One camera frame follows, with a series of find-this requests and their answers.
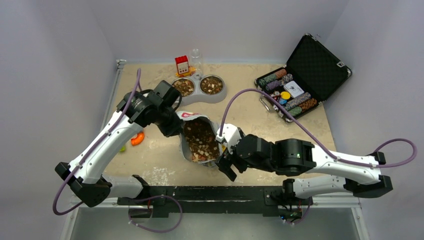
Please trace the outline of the pet food bag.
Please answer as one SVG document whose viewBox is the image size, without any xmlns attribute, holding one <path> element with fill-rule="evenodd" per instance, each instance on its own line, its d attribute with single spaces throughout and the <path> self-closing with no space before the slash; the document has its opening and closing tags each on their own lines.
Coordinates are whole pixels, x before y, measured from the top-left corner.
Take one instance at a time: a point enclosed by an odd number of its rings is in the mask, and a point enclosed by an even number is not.
<svg viewBox="0 0 424 240">
<path fill-rule="evenodd" d="M 177 116 L 182 120 L 179 148 L 183 158 L 194 164 L 215 168 L 224 149 L 216 141 L 219 125 L 200 113 L 178 111 Z"/>
</svg>

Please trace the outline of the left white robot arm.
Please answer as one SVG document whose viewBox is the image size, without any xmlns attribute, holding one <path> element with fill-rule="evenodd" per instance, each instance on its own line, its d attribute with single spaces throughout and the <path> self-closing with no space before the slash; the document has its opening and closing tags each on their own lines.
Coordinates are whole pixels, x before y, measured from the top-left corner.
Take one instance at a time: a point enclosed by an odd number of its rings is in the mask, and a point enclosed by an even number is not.
<svg viewBox="0 0 424 240">
<path fill-rule="evenodd" d="M 129 198 L 138 205 L 149 199 L 149 185 L 138 175 L 105 175 L 104 170 L 133 136 L 151 124 L 165 137 L 176 136 L 183 121 L 173 104 L 181 96 L 171 84 L 162 80 L 154 89 L 127 93 L 105 128 L 92 143 L 71 162 L 60 162 L 55 172 L 71 191 L 88 207 L 108 198 Z"/>
</svg>

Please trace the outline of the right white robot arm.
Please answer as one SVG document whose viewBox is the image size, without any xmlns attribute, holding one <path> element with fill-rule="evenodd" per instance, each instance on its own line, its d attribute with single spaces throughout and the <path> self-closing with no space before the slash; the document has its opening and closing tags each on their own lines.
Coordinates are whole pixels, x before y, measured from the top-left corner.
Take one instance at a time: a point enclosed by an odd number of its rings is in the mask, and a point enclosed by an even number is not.
<svg viewBox="0 0 424 240">
<path fill-rule="evenodd" d="M 377 168 L 363 166 L 363 160 L 377 162 L 381 152 L 354 156 L 354 163 L 332 160 L 311 142 L 289 138 L 275 143 L 252 134 L 225 137 L 217 135 L 225 151 L 216 160 L 218 169 L 231 181 L 248 168 L 287 176 L 280 196 L 288 204 L 298 199 L 330 193 L 351 193 L 357 198 L 379 198 L 393 190 L 391 178 Z"/>
</svg>

